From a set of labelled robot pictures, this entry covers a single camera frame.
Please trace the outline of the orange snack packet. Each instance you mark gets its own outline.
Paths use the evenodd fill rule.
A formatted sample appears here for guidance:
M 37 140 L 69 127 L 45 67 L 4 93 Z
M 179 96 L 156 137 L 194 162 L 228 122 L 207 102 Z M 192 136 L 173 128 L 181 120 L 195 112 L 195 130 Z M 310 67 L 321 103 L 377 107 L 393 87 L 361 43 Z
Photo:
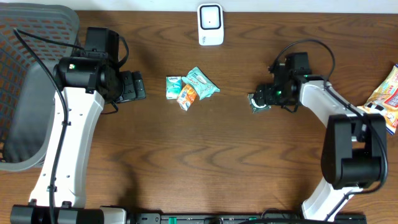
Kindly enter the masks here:
M 185 85 L 179 96 L 177 97 L 177 103 L 181 109 L 187 111 L 197 97 L 197 92 L 191 85 Z

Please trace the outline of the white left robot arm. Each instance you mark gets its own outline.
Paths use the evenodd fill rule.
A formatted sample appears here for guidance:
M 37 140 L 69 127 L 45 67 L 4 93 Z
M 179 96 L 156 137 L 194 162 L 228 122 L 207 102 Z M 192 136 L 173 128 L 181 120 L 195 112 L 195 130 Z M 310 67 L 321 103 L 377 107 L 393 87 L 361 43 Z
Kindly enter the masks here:
M 146 97 L 140 72 L 122 71 L 125 39 L 89 27 L 84 47 L 46 69 L 55 88 L 55 114 L 40 177 L 27 205 L 15 205 L 11 223 L 129 223 L 126 209 L 87 209 L 86 170 L 96 123 L 106 104 Z

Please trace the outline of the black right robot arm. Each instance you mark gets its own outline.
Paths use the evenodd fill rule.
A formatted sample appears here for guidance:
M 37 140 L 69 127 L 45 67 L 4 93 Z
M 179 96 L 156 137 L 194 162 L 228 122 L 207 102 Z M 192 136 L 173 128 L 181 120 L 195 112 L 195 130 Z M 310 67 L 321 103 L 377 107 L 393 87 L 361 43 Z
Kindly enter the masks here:
M 388 173 L 386 122 L 362 112 L 337 93 L 327 77 L 314 75 L 305 52 L 288 54 L 269 67 L 274 81 L 258 85 L 256 108 L 280 106 L 294 113 L 304 106 L 326 127 L 321 156 L 322 179 L 302 203 L 302 217 L 332 222 L 355 195 L 371 194 Z

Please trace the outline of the yellow snack bag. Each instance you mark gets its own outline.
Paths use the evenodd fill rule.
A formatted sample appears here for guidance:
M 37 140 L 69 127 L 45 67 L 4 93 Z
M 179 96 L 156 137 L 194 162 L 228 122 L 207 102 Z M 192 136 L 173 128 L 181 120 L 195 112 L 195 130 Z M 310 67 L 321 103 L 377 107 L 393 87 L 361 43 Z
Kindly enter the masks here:
M 367 102 L 359 109 L 366 113 L 379 113 L 386 120 L 389 134 L 397 130 L 397 64 L 395 64 L 387 78 L 373 91 Z

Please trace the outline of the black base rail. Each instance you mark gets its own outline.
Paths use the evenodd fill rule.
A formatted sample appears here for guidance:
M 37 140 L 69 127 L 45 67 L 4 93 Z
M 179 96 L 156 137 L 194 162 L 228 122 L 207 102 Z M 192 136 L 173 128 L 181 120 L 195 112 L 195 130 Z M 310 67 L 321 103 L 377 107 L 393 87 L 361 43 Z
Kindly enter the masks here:
M 365 215 L 337 214 L 328 220 L 307 220 L 301 213 L 270 208 L 262 214 L 162 214 L 135 213 L 130 224 L 240 224 L 240 223 L 347 223 L 367 224 Z

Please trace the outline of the teal tissue pack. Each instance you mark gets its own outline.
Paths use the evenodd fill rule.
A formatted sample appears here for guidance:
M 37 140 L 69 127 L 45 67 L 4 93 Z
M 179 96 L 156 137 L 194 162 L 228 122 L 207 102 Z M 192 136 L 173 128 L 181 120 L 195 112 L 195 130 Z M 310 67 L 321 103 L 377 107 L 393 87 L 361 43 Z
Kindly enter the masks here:
M 166 77 L 165 96 L 167 100 L 176 100 L 182 90 L 181 77 Z

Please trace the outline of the teal wet wipes pack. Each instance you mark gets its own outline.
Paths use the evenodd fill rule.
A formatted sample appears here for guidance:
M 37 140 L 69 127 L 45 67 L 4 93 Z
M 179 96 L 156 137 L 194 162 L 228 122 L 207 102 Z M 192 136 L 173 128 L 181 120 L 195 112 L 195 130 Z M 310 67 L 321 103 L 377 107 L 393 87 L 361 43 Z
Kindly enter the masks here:
M 200 100 L 220 92 L 220 89 L 198 67 L 191 69 L 185 77 L 182 77 L 182 81 L 194 88 Z

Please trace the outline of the grey plastic mesh basket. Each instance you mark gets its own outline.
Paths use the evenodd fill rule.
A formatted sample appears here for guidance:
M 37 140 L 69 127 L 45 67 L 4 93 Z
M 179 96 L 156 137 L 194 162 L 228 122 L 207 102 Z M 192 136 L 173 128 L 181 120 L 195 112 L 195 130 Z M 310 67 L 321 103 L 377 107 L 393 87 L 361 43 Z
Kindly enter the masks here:
M 53 123 L 55 89 L 13 33 L 20 29 L 45 39 L 24 37 L 52 70 L 72 54 L 80 21 L 61 5 L 1 3 L 1 170 L 22 171 L 43 164 Z

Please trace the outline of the white barcode scanner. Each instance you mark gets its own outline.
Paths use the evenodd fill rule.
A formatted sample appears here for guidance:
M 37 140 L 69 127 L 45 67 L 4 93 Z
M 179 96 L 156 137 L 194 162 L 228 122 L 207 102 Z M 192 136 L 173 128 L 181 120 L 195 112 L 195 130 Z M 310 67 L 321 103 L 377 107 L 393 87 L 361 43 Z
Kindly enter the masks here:
M 197 8 L 198 42 L 202 46 L 221 45 L 224 41 L 223 8 L 217 3 Z

